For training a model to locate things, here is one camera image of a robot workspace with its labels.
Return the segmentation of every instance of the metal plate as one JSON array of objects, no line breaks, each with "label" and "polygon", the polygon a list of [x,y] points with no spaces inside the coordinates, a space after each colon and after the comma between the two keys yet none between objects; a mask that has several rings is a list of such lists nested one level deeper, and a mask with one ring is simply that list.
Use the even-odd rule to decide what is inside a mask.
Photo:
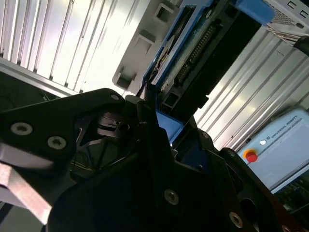
[{"label": "metal plate", "polygon": [[[3,65],[1,71],[32,84],[28,69],[38,74],[30,75],[35,79],[49,79],[52,86],[64,87],[67,95],[103,87],[122,94],[112,77],[149,2],[1,1],[0,54],[16,64],[9,65],[9,71]],[[36,86],[49,91],[46,83]],[[56,95],[63,96],[62,88]]]},{"label": "metal plate", "polygon": [[195,114],[217,149],[238,150],[278,112],[309,108],[309,58],[264,28],[253,37]]}]

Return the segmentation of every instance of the red emergency stop button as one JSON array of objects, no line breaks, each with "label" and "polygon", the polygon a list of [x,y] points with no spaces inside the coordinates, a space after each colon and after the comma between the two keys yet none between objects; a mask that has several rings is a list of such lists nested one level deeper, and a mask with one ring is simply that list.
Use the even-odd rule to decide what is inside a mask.
[{"label": "red emergency stop button", "polygon": [[257,161],[257,152],[255,149],[246,150],[243,156],[247,159],[248,162],[256,162]]}]

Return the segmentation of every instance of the corrugated metal wall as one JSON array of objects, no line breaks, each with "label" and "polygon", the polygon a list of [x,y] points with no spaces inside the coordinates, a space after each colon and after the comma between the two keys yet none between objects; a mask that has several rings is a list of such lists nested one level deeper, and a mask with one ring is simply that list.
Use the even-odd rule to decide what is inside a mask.
[{"label": "corrugated metal wall", "polygon": [[260,28],[209,99],[198,127],[218,149],[237,150],[279,112],[309,108],[309,57]]},{"label": "corrugated metal wall", "polygon": [[149,2],[1,0],[0,63],[17,64],[10,65],[16,78],[33,71],[68,95],[101,87],[121,90],[112,77]]}]

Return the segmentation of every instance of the screw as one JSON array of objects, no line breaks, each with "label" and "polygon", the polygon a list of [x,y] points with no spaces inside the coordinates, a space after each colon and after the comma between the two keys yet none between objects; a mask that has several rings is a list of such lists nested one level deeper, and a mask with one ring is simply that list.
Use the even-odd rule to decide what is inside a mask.
[{"label": "screw", "polygon": [[115,94],[111,94],[111,97],[112,97],[113,99],[115,99],[115,100],[119,100],[119,97],[118,97],[117,95],[115,95]]},{"label": "screw", "polygon": [[207,15],[206,15],[206,18],[209,18],[212,14],[212,10],[208,11]]},{"label": "screw", "polygon": [[282,225],[282,230],[283,232],[290,232],[290,229],[285,225]]},{"label": "screw", "polygon": [[66,147],[67,141],[60,136],[52,136],[47,140],[47,144],[53,149],[62,150]]},{"label": "screw", "polygon": [[11,132],[17,135],[29,135],[33,132],[31,125],[25,122],[16,122],[11,126]]},{"label": "screw", "polygon": [[206,133],[206,132],[202,132],[202,135],[203,135],[206,139],[208,139],[208,138],[209,138],[209,135],[207,135],[207,133]]},{"label": "screw", "polygon": [[197,169],[199,169],[200,171],[204,171],[204,168],[202,165],[197,166]]},{"label": "screw", "polygon": [[179,197],[177,193],[171,189],[167,189],[164,191],[165,200],[172,205],[178,205]]},{"label": "screw", "polygon": [[228,153],[230,154],[230,156],[235,157],[235,154],[233,151],[228,151]]},{"label": "screw", "polygon": [[243,224],[242,224],[242,220],[241,218],[238,216],[237,213],[234,212],[230,212],[229,214],[230,216],[230,220],[231,222],[237,227],[237,228],[242,228]]}]

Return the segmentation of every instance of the gray metal surface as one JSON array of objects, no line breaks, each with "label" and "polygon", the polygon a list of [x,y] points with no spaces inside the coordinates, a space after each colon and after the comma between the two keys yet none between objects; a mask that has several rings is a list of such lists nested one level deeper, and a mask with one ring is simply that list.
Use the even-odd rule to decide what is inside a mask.
[{"label": "gray metal surface", "polygon": [[0,72],[60,97],[119,90],[112,77],[149,2],[3,0]]},{"label": "gray metal surface", "polygon": [[0,163],[0,184],[5,186],[42,224],[47,224],[51,205],[17,171],[3,163]]},{"label": "gray metal surface", "polygon": [[309,108],[308,86],[309,58],[260,28],[195,118],[217,149],[238,150],[274,115]]},{"label": "gray metal surface", "polygon": [[309,34],[309,7],[301,0],[264,0],[275,10],[275,18],[266,28],[287,43],[294,44]]}]

